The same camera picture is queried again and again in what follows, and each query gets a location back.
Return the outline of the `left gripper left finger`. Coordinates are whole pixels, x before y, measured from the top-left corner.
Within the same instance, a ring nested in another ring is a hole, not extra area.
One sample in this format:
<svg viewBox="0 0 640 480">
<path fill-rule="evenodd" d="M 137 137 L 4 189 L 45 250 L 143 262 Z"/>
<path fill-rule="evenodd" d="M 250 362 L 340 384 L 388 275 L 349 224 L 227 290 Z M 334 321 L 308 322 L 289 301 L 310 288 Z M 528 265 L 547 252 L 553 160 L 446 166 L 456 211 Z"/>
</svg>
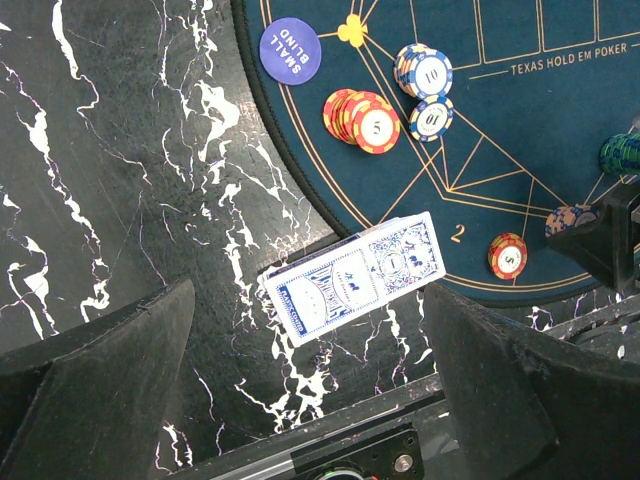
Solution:
<svg viewBox="0 0 640 480">
<path fill-rule="evenodd" d="M 2 354 L 2 478 L 146 478 L 194 310 L 181 279 Z"/>
</svg>

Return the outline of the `red yellow chips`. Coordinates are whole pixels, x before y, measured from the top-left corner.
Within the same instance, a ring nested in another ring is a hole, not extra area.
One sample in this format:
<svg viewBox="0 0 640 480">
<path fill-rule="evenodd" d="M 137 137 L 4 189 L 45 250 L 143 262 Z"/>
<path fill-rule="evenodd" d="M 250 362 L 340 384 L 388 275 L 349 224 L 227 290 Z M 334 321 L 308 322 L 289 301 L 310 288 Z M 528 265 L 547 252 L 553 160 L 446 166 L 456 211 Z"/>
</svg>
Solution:
<svg viewBox="0 0 640 480">
<path fill-rule="evenodd" d="M 376 155 L 396 145 L 402 128 L 398 114 L 381 95 L 347 88 L 327 97 L 322 119 L 334 138 Z"/>
</svg>

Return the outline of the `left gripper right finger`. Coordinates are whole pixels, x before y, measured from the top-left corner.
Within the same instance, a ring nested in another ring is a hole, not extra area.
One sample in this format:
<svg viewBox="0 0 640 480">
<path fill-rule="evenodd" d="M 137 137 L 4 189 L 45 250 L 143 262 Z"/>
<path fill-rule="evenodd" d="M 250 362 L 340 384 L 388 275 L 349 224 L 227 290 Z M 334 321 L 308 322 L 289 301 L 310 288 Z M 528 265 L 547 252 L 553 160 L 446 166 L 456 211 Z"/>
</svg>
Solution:
<svg viewBox="0 0 640 480">
<path fill-rule="evenodd" d="M 638 363 L 538 332 L 436 283 L 424 301 L 471 478 L 638 478 Z"/>
</svg>

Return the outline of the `purple small blind button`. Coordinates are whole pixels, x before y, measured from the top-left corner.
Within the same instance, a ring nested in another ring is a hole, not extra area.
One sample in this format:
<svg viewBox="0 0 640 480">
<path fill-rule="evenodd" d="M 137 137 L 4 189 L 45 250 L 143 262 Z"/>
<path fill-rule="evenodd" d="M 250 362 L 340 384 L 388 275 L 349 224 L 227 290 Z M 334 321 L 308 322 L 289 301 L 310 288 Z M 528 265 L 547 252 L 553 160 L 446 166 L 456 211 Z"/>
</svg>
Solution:
<svg viewBox="0 0 640 480">
<path fill-rule="evenodd" d="M 259 57 L 272 79 L 297 86 L 316 75 L 322 47 L 309 24 L 296 17 L 282 17 L 265 28 L 259 42 Z"/>
</svg>

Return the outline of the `blue white chip stack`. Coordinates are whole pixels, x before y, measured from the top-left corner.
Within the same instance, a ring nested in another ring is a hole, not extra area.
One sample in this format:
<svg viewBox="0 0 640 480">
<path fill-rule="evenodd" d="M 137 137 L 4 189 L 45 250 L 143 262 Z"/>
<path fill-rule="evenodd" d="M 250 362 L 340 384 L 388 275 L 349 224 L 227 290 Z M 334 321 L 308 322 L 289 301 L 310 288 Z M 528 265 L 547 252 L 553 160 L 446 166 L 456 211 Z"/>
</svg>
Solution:
<svg viewBox="0 0 640 480">
<path fill-rule="evenodd" d="M 550 237 L 585 223 L 595 221 L 598 217 L 599 209 L 595 205 L 560 206 L 547 216 L 544 233 L 546 237 Z"/>
</svg>

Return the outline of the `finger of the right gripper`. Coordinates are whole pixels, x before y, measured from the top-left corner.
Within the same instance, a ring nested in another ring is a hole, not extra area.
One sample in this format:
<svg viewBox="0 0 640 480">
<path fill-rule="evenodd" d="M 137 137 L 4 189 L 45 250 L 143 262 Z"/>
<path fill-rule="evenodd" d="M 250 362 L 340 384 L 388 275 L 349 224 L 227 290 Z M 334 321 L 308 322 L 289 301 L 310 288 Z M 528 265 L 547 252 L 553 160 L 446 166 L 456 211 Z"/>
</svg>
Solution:
<svg viewBox="0 0 640 480">
<path fill-rule="evenodd" d="M 600 284 L 623 290 L 639 276 L 639 185 L 624 184 L 605 196 L 597 219 L 547 239 L 549 247 L 572 259 Z"/>
</svg>

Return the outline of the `blue white chips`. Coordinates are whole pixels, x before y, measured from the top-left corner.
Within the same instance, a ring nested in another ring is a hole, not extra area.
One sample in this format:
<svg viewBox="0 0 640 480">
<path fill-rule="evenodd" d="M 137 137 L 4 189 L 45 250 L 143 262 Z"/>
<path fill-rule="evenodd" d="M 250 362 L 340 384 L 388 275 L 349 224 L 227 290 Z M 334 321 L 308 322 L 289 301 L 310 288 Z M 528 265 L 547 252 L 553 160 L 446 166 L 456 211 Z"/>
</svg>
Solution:
<svg viewBox="0 0 640 480">
<path fill-rule="evenodd" d="M 405 93 L 419 99 L 446 96 L 453 84 L 453 66 L 449 58 L 422 43 L 405 45 L 397 53 L 393 74 Z"/>
</svg>

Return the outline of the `red yellow chip stack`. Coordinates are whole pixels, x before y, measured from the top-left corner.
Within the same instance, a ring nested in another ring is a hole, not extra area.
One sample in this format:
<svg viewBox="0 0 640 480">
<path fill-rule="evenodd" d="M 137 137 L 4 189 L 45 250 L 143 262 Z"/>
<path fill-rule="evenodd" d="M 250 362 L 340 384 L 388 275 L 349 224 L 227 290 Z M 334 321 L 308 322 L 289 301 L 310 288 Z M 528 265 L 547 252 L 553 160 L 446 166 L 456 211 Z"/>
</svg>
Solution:
<svg viewBox="0 0 640 480">
<path fill-rule="evenodd" d="M 519 235 L 504 232 L 492 240 L 487 257 L 489 267 L 497 278 L 513 280 L 526 267 L 528 250 Z"/>
</svg>

